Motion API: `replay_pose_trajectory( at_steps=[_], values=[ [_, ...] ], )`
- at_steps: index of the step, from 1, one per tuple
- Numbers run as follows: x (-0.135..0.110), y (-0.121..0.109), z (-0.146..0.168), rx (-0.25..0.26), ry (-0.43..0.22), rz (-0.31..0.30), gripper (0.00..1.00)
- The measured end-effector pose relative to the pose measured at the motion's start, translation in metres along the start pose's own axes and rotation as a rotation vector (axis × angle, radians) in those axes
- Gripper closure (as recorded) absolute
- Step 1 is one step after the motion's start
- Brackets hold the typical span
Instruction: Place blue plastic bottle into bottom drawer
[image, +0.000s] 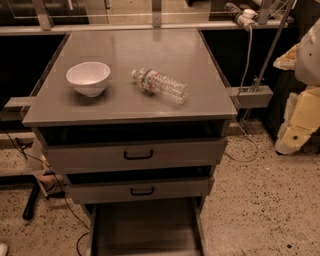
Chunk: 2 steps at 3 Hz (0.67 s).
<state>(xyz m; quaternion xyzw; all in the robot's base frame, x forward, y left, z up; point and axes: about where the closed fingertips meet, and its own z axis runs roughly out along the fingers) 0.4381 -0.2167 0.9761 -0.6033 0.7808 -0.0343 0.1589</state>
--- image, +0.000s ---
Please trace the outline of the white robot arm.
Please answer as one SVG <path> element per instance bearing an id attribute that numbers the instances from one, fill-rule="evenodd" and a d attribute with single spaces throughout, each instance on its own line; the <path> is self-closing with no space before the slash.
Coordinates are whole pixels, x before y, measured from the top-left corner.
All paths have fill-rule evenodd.
<path id="1" fill-rule="evenodd" d="M 295 78 L 306 85 L 300 94 L 289 95 L 275 143 L 278 153 L 292 154 L 320 128 L 320 19 L 273 66 L 293 70 Z"/>

